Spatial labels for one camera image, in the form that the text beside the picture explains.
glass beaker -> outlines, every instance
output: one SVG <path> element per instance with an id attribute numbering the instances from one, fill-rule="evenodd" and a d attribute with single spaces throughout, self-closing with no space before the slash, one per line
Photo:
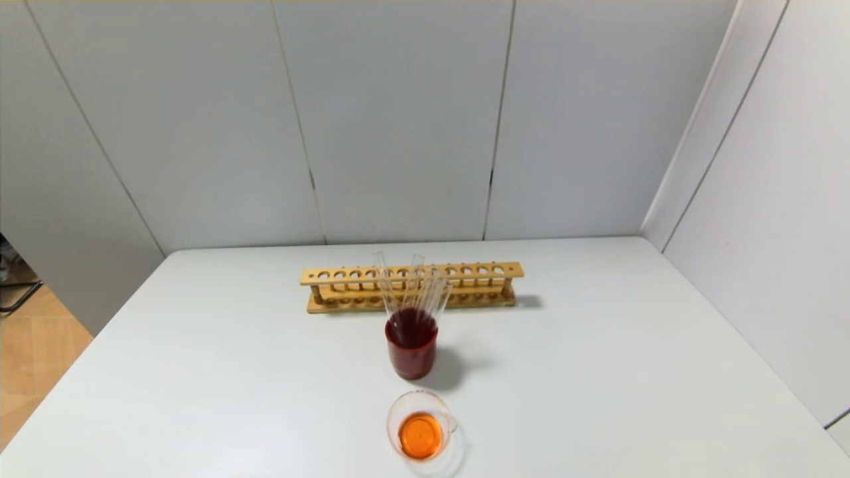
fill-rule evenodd
<path id="1" fill-rule="evenodd" d="M 452 436 L 457 421 L 438 396 L 414 390 L 389 408 L 387 435 L 395 451 L 419 475 L 450 476 L 462 461 L 462 444 Z"/>

white wall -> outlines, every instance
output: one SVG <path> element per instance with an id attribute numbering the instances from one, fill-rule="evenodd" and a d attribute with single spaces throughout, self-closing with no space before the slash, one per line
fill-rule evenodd
<path id="1" fill-rule="evenodd" d="M 323 242 L 268 2 L 33 2 L 166 253 Z"/>
<path id="2" fill-rule="evenodd" d="M 848 25 L 789 4 L 666 250 L 824 424 L 850 407 Z"/>
<path id="3" fill-rule="evenodd" d="M 14 107 L 4 106 L 4 121 L 9 132 L 30 123 L 60 131 L 39 141 L 29 130 L 4 134 L 14 138 L 4 138 L 3 181 L 17 199 L 3 209 L 44 221 L 4 220 L 3 232 L 37 270 L 75 274 L 110 257 L 101 241 L 111 233 L 72 205 L 108 203 L 97 220 L 124 231 L 120 248 L 133 244 L 121 250 L 133 267 L 110 261 L 118 292 L 71 297 L 81 289 L 39 271 L 72 311 L 96 308 L 102 325 L 161 258 L 134 252 L 155 241 L 168 254 L 477 240 L 488 206 L 488 238 L 637 232 L 734 0 L 516 3 L 498 157 L 510 0 L 29 6 L 26 27 L 12 15 L 5 34 L 20 48 L 31 32 L 19 30 L 40 27 L 54 58 L 38 35 L 26 47 L 40 53 L 3 58 L 5 71 L 43 75 L 4 87 L 26 92 L 5 95 Z M 15 64 L 29 55 L 51 61 Z M 57 85 L 63 93 L 33 90 Z M 62 135 L 80 151 L 50 139 Z M 89 166 L 47 162 L 59 153 Z M 53 203 L 59 191 L 88 199 Z M 86 247 L 103 257 L 69 258 L 79 245 L 65 244 L 56 224 L 80 228 L 79 241 L 90 237 Z M 75 300 L 91 304 L 74 310 Z"/>
<path id="4" fill-rule="evenodd" d="M 487 238 L 637 234 L 734 5 L 518 2 Z"/>
<path id="5" fill-rule="evenodd" d="M 480 240 L 511 2 L 277 2 L 327 241 Z"/>
<path id="6" fill-rule="evenodd" d="M 644 236 L 664 251 L 723 141 L 767 51 L 787 0 L 739 0 L 700 103 L 643 223 Z"/>
<path id="7" fill-rule="evenodd" d="M 850 416 L 842 418 L 838 423 L 829 427 L 827 431 L 830 432 L 832 438 L 835 438 L 838 445 L 850 456 Z"/>
<path id="8" fill-rule="evenodd" d="M 0 230 L 91 333 L 163 256 L 23 2 L 0 3 Z"/>

panel seam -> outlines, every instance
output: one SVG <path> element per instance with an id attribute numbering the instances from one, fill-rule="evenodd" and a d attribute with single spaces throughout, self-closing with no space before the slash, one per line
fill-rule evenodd
<path id="1" fill-rule="evenodd" d="M 50 55 L 50 59 L 53 61 L 54 66 L 56 66 L 56 71 L 59 72 L 59 77 L 62 78 L 62 83 L 65 84 L 65 88 L 68 90 L 68 94 L 71 95 L 71 99 L 74 101 L 74 105 L 76 109 L 80 112 L 80 116 L 82 116 L 82 120 L 86 123 L 88 127 L 88 131 L 92 134 L 94 138 L 94 142 L 97 144 L 100 152 L 104 155 L 106 159 L 106 163 L 109 165 L 112 173 L 115 175 L 118 180 L 118 184 L 121 185 L 121 188 L 124 190 L 124 194 L 127 195 L 127 199 L 130 200 L 130 204 L 133 205 L 133 209 L 136 210 L 136 214 L 139 215 L 139 219 L 142 221 L 142 225 L 144 225 L 145 229 L 148 231 L 150 235 L 150 239 L 156 244 L 156 248 L 159 250 L 162 257 L 165 258 L 165 251 L 162 249 L 162 245 L 156 239 L 156 235 L 153 233 L 153 230 L 150 229 L 150 225 L 148 225 L 147 219 L 145 219 L 145 215 L 142 214 L 142 211 L 139 209 L 139 205 L 136 203 L 136 200 L 133 199 L 133 195 L 130 194 L 130 190 L 127 188 L 127 185 L 124 184 L 124 180 L 121 178 L 121 175 L 118 174 L 118 170 L 115 167 L 115 164 L 112 162 L 112 159 L 109 157 L 109 154 L 106 153 L 106 149 L 103 146 L 103 143 L 100 141 L 97 133 L 94 131 L 94 127 L 92 123 L 88 120 L 88 116 L 86 116 L 85 110 L 83 110 L 82 105 L 80 104 L 80 100 L 74 94 L 74 90 L 71 88 L 71 84 L 68 82 L 68 78 L 65 76 L 65 72 L 62 71 L 62 67 L 59 64 L 59 60 L 56 58 L 54 51 L 50 48 L 50 44 L 48 43 L 47 37 L 44 35 L 44 31 L 42 30 L 42 26 L 38 23 L 38 19 L 36 18 L 36 14 L 32 11 L 32 7 L 30 7 L 30 0 L 25 0 L 24 5 L 26 6 L 26 11 L 30 14 L 30 18 L 32 18 L 32 23 L 35 24 L 36 30 L 38 31 L 38 36 L 42 39 L 42 43 L 44 43 L 44 48 L 47 49 L 48 54 Z"/>
<path id="2" fill-rule="evenodd" d="M 679 229 L 679 225 L 682 223 L 682 220 L 686 215 L 688 215 L 688 210 L 691 207 L 691 204 L 694 203 L 694 199 L 697 194 L 700 192 L 700 187 L 702 187 L 703 182 L 706 180 L 706 176 L 708 176 L 708 172 L 711 170 L 711 167 L 714 166 L 714 161 L 717 159 L 717 154 L 720 153 L 721 148 L 723 148 L 723 143 L 726 142 L 726 138 L 729 135 L 729 131 L 732 130 L 733 125 L 735 124 L 735 120 L 738 119 L 738 114 L 741 111 L 741 108 L 744 106 L 746 102 L 747 96 L 750 94 L 750 90 L 752 89 L 753 83 L 755 83 L 756 78 L 758 77 L 759 71 L 762 70 L 762 64 L 764 63 L 764 59 L 768 57 L 768 52 L 770 51 L 770 47 L 774 44 L 774 38 L 776 38 L 776 32 L 779 31 L 779 26 L 782 25 L 782 19 L 785 17 L 785 11 L 788 10 L 789 0 L 785 0 L 785 6 L 782 8 L 782 13 L 779 14 L 779 19 L 776 21 L 776 26 L 773 28 L 773 32 L 770 34 L 770 39 L 768 40 L 768 46 L 765 47 L 764 52 L 762 53 L 762 58 L 758 61 L 758 66 L 756 66 L 756 71 L 753 72 L 752 78 L 750 78 L 750 82 L 746 85 L 746 90 L 744 91 L 744 96 L 741 97 L 741 101 L 738 103 L 738 107 L 735 108 L 735 113 L 732 115 L 732 120 L 729 122 L 729 125 L 726 127 L 726 131 L 723 132 L 723 137 L 720 139 L 720 143 L 717 145 L 717 148 L 714 150 L 714 154 L 711 156 L 711 161 L 708 163 L 708 167 L 705 168 L 705 171 L 700 178 L 700 182 L 697 183 L 696 188 L 694 188 L 694 193 L 691 195 L 690 199 L 688 199 L 688 205 L 685 206 L 685 209 L 682 211 L 682 214 L 679 216 L 679 219 L 676 221 L 676 225 L 673 226 L 673 231 L 670 233 L 670 236 L 667 237 L 667 241 L 664 243 L 664 247 L 661 248 L 661 253 L 666 252 L 667 247 L 670 246 L 670 242 L 673 240 L 673 237 L 676 236 L 676 231 Z"/>
<path id="3" fill-rule="evenodd" d="M 313 169 L 310 167 L 310 157 L 307 151 L 307 140 L 304 138 L 304 128 L 301 124 L 301 115 L 298 112 L 298 100 L 295 97 L 295 86 L 292 85 L 292 78 L 289 75 L 289 65 L 286 61 L 286 49 L 283 48 L 283 32 L 281 31 L 281 23 L 277 19 L 277 8 L 275 0 L 269 0 L 271 7 L 272 18 L 275 19 L 275 34 L 277 35 L 277 44 L 280 47 L 280 57 L 283 60 L 283 74 L 286 79 L 286 84 L 289 86 L 289 96 L 292 98 L 292 107 L 295 110 L 295 121 L 298 123 L 298 134 L 301 135 L 301 147 L 304 149 L 304 162 L 307 164 L 307 174 L 309 175 L 310 185 L 313 187 L 313 201 L 316 206 L 316 214 L 319 216 L 319 227 L 321 228 L 322 240 L 327 245 L 327 231 L 325 229 L 325 221 L 321 217 L 321 208 L 319 207 L 319 192 L 316 190 L 315 176 Z"/>
<path id="4" fill-rule="evenodd" d="M 837 424 L 838 422 L 842 421 L 842 418 L 845 418 L 847 415 L 850 415 L 850 408 L 848 408 L 847 410 L 844 411 L 844 413 L 842 413 L 841 415 L 838 415 L 837 417 L 835 417 L 835 419 L 833 419 L 831 422 L 826 424 L 824 426 L 824 430 L 829 430 L 832 425 Z"/>
<path id="5" fill-rule="evenodd" d="M 502 129 L 502 107 L 505 105 L 505 89 L 507 88 L 507 64 L 511 60 L 511 42 L 513 41 L 513 19 L 517 14 L 517 0 L 511 2 L 511 23 L 507 29 L 507 47 L 505 48 L 505 69 L 501 74 L 501 93 L 499 95 L 499 113 L 496 117 L 496 137 L 493 140 L 493 161 L 490 163 L 490 184 L 487 188 L 487 205 L 484 209 L 484 230 L 481 240 L 487 240 L 487 223 L 490 220 L 490 202 L 493 197 L 493 178 L 496 176 L 496 153 L 499 149 L 499 132 Z"/>

wooden test tube rack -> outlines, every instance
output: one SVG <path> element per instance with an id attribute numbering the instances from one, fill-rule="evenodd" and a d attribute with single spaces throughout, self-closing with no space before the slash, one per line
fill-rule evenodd
<path id="1" fill-rule="evenodd" d="M 388 267 L 389 280 L 401 300 L 411 280 L 411 267 Z M 510 307 L 517 304 L 512 279 L 524 276 L 519 262 L 476 262 L 471 264 L 424 265 L 424 276 L 439 270 L 449 279 L 452 291 L 447 309 L 465 307 Z M 307 312 L 368 312 L 384 310 L 381 288 L 374 267 L 305 269 L 301 285 L 310 287 Z"/>

orange liquid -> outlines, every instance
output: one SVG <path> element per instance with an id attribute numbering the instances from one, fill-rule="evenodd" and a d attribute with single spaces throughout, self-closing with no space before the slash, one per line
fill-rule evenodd
<path id="1" fill-rule="evenodd" d="M 443 429 L 436 418 L 427 413 L 413 413 L 399 427 L 401 450 L 410 458 L 424 460 L 439 451 Z"/>

